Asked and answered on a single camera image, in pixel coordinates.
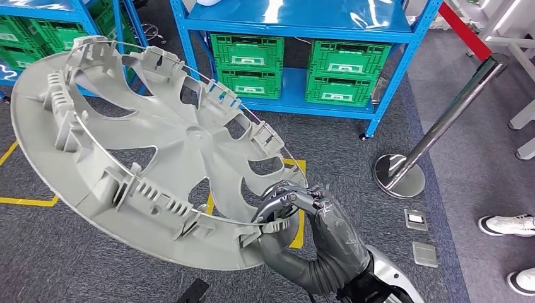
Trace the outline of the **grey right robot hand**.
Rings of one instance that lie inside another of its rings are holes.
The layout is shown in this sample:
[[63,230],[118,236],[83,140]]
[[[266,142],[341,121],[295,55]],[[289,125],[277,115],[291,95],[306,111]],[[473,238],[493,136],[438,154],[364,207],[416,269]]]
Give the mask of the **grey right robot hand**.
[[332,278],[351,280],[365,271],[370,255],[337,199],[321,185],[303,187],[280,181],[261,195],[253,223],[270,223],[303,210],[313,230],[317,257],[307,261],[285,250],[281,241],[265,235],[259,241],[265,262],[295,282]]

